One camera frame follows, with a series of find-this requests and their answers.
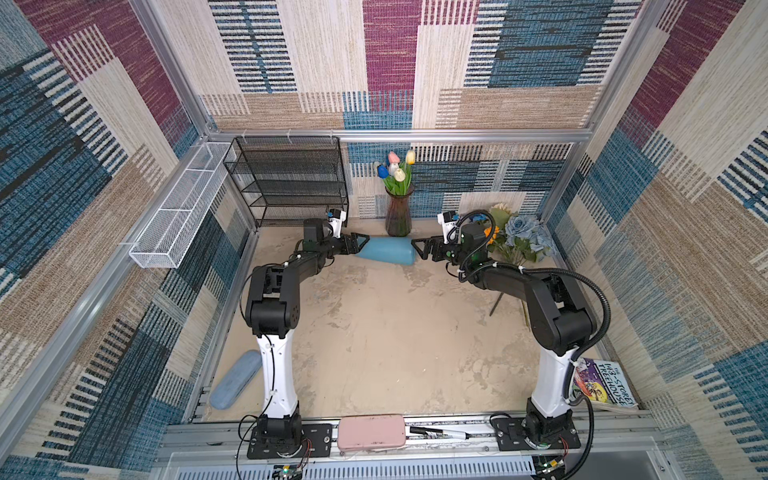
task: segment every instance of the white mesh basket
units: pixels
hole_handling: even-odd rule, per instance
[[[141,268],[178,268],[221,188],[234,156],[230,144],[208,142],[194,155],[131,248]]]

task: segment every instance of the marker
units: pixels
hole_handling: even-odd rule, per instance
[[[409,427],[409,428],[411,430],[411,433],[415,433],[416,435],[429,436],[430,433],[442,433],[443,435],[447,435],[452,439],[469,440],[469,434],[467,432],[458,432],[456,430],[428,429],[426,427]]]

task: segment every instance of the brown glass vase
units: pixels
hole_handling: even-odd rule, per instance
[[[411,233],[411,207],[408,199],[413,193],[413,185],[408,188],[405,195],[392,195],[389,190],[389,206],[386,209],[384,224],[390,237],[405,237]]]

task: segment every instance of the black mounting plate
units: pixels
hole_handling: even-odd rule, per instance
[[[306,423],[301,425],[302,444],[298,452],[291,455],[290,458],[302,458],[306,452],[307,443],[304,438],[312,441],[312,451],[310,458],[330,457],[331,438],[333,434],[333,425],[330,423]],[[249,460],[265,460],[270,458],[282,458],[277,452],[266,443],[259,443],[255,438],[255,432],[248,442]]]
[[[546,450],[538,450],[531,447],[528,442],[525,441],[525,430],[523,429],[523,420],[525,417],[514,417],[508,419],[507,417],[498,417],[491,420],[491,426],[495,431],[496,443],[498,449],[502,452],[513,452],[516,450],[535,450],[536,452],[546,452],[547,450],[562,450],[563,445],[558,440],[556,443],[550,445]],[[562,434],[563,439],[568,442],[568,448],[578,449],[581,447],[581,441],[578,439],[577,433],[574,428],[573,422],[568,423],[568,429]]]

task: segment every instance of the black mesh organizer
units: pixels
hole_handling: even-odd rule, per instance
[[[339,138],[236,137],[230,149],[224,165],[260,227],[349,211]]]

